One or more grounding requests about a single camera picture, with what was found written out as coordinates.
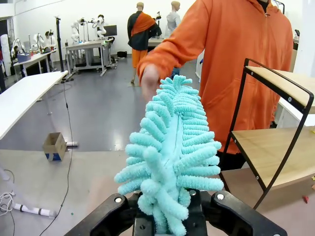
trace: white robot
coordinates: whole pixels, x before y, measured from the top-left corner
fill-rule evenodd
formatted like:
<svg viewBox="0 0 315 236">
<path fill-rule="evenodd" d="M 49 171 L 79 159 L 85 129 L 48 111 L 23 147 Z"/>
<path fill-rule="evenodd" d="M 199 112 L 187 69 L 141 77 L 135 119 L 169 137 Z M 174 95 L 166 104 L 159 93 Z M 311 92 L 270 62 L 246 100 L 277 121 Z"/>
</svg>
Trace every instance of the white robot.
<svg viewBox="0 0 315 236">
<path fill-rule="evenodd" d="M 11 49 L 11 53 L 12 54 L 15 54 L 15 50 L 14 50 L 15 47 L 17 47 L 16 48 L 17 52 L 19 52 L 19 53 L 24 53 L 25 52 L 25 47 L 21 43 L 19 38 L 15 39 L 14 42 L 13 42 L 12 49 Z"/>
<path fill-rule="evenodd" d="M 45 40 L 45 46 L 46 47 L 54 47 L 56 48 L 56 45 L 57 45 L 57 41 L 56 41 L 56 38 L 54 37 L 54 32 L 52 31 L 47 31 L 45 33 L 45 36 L 46 36 L 46 40 Z"/>
<path fill-rule="evenodd" d="M 75 22 L 72 23 L 71 28 L 72 28 L 72 35 L 71 38 L 73 40 L 73 44 L 75 42 L 78 42 L 79 38 L 79 32 L 78 32 L 78 27 L 79 27 L 79 20 L 76 20 Z"/>
<path fill-rule="evenodd" d="M 33 37 L 33 40 L 34 40 L 35 44 L 32 44 L 32 46 L 31 46 L 32 51 L 37 51 L 40 48 L 44 48 L 45 41 L 44 41 L 43 37 L 40 35 L 40 33 L 36 33 Z"/>
<path fill-rule="evenodd" d="M 104 35 L 106 34 L 106 30 L 104 29 L 104 16 L 99 15 L 96 20 L 93 20 L 93 23 L 96 24 L 93 28 L 98 27 L 97 35 L 100 38 L 104 38 Z"/>
</svg>

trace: orange fabric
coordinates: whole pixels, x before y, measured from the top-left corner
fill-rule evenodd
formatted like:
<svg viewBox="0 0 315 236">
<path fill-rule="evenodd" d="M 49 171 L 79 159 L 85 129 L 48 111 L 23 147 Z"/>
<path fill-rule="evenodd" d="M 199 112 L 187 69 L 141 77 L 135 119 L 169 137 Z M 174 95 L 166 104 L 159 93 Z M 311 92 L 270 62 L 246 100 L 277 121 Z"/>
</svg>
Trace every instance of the orange fabric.
<svg viewBox="0 0 315 236">
<path fill-rule="evenodd" d="M 148 54 L 148 50 L 138 51 L 132 49 L 132 66 L 133 68 L 137 68 L 138 63 L 142 58 L 144 58 Z"/>
<path fill-rule="evenodd" d="M 156 22 L 153 20 L 153 18 L 143 12 L 140 13 L 138 16 L 136 23 L 134 24 L 131 36 L 133 36 L 136 33 L 143 32 L 150 28 L 152 25 L 154 25 Z"/>
<path fill-rule="evenodd" d="M 146 65 L 155 64 L 162 79 L 204 49 L 199 95 L 223 151 L 245 58 L 288 71 L 293 49 L 291 24 L 272 4 L 266 16 L 257 0 L 197 0 L 171 37 L 140 61 L 140 81 Z M 278 100 L 278 95 L 247 76 L 234 130 L 269 128 Z M 239 150 L 231 143 L 228 152 Z"/>
</svg>

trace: cardboard box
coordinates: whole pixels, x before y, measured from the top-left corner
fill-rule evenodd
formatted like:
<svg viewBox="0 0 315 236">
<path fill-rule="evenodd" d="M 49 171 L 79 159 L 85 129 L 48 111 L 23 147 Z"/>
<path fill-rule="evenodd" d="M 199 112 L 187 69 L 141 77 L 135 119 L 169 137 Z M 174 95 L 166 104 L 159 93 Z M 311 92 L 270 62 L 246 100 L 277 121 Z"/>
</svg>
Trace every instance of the cardboard box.
<svg viewBox="0 0 315 236">
<path fill-rule="evenodd" d="M 62 161 L 66 148 L 67 144 L 61 133 L 48 134 L 43 144 L 43 150 L 48 161 Z"/>
</svg>

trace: human hand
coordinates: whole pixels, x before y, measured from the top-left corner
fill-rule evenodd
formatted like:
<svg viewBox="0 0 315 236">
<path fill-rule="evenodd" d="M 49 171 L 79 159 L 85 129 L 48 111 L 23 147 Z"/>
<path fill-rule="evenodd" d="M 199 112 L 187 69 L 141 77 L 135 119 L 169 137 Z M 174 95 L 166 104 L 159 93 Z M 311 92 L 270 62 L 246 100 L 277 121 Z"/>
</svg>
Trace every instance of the human hand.
<svg viewBox="0 0 315 236">
<path fill-rule="evenodd" d="M 144 69 L 141 79 L 141 88 L 144 99 L 147 102 L 151 101 L 159 88 L 159 72 L 154 64 L 149 64 Z"/>
</svg>

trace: microfiber duster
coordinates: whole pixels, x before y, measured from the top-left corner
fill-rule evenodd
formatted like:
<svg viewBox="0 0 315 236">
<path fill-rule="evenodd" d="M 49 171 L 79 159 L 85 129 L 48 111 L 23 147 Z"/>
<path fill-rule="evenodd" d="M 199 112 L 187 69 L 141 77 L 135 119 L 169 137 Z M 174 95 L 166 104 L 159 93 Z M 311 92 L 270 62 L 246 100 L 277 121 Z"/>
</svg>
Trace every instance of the microfiber duster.
<svg viewBox="0 0 315 236">
<path fill-rule="evenodd" d="M 141 211 L 153 215 L 157 234 L 184 236 L 188 218 L 188 188 L 222 190 L 223 182 L 208 176 L 220 173 L 217 150 L 209 131 L 198 90 L 184 84 L 191 79 L 176 75 L 161 80 L 157 95 L 146 106 L 141 129 L 130 135 L 127 167 L 115 176 L 124 183 L 120 194 L 141 190 Z"/>
</svg>

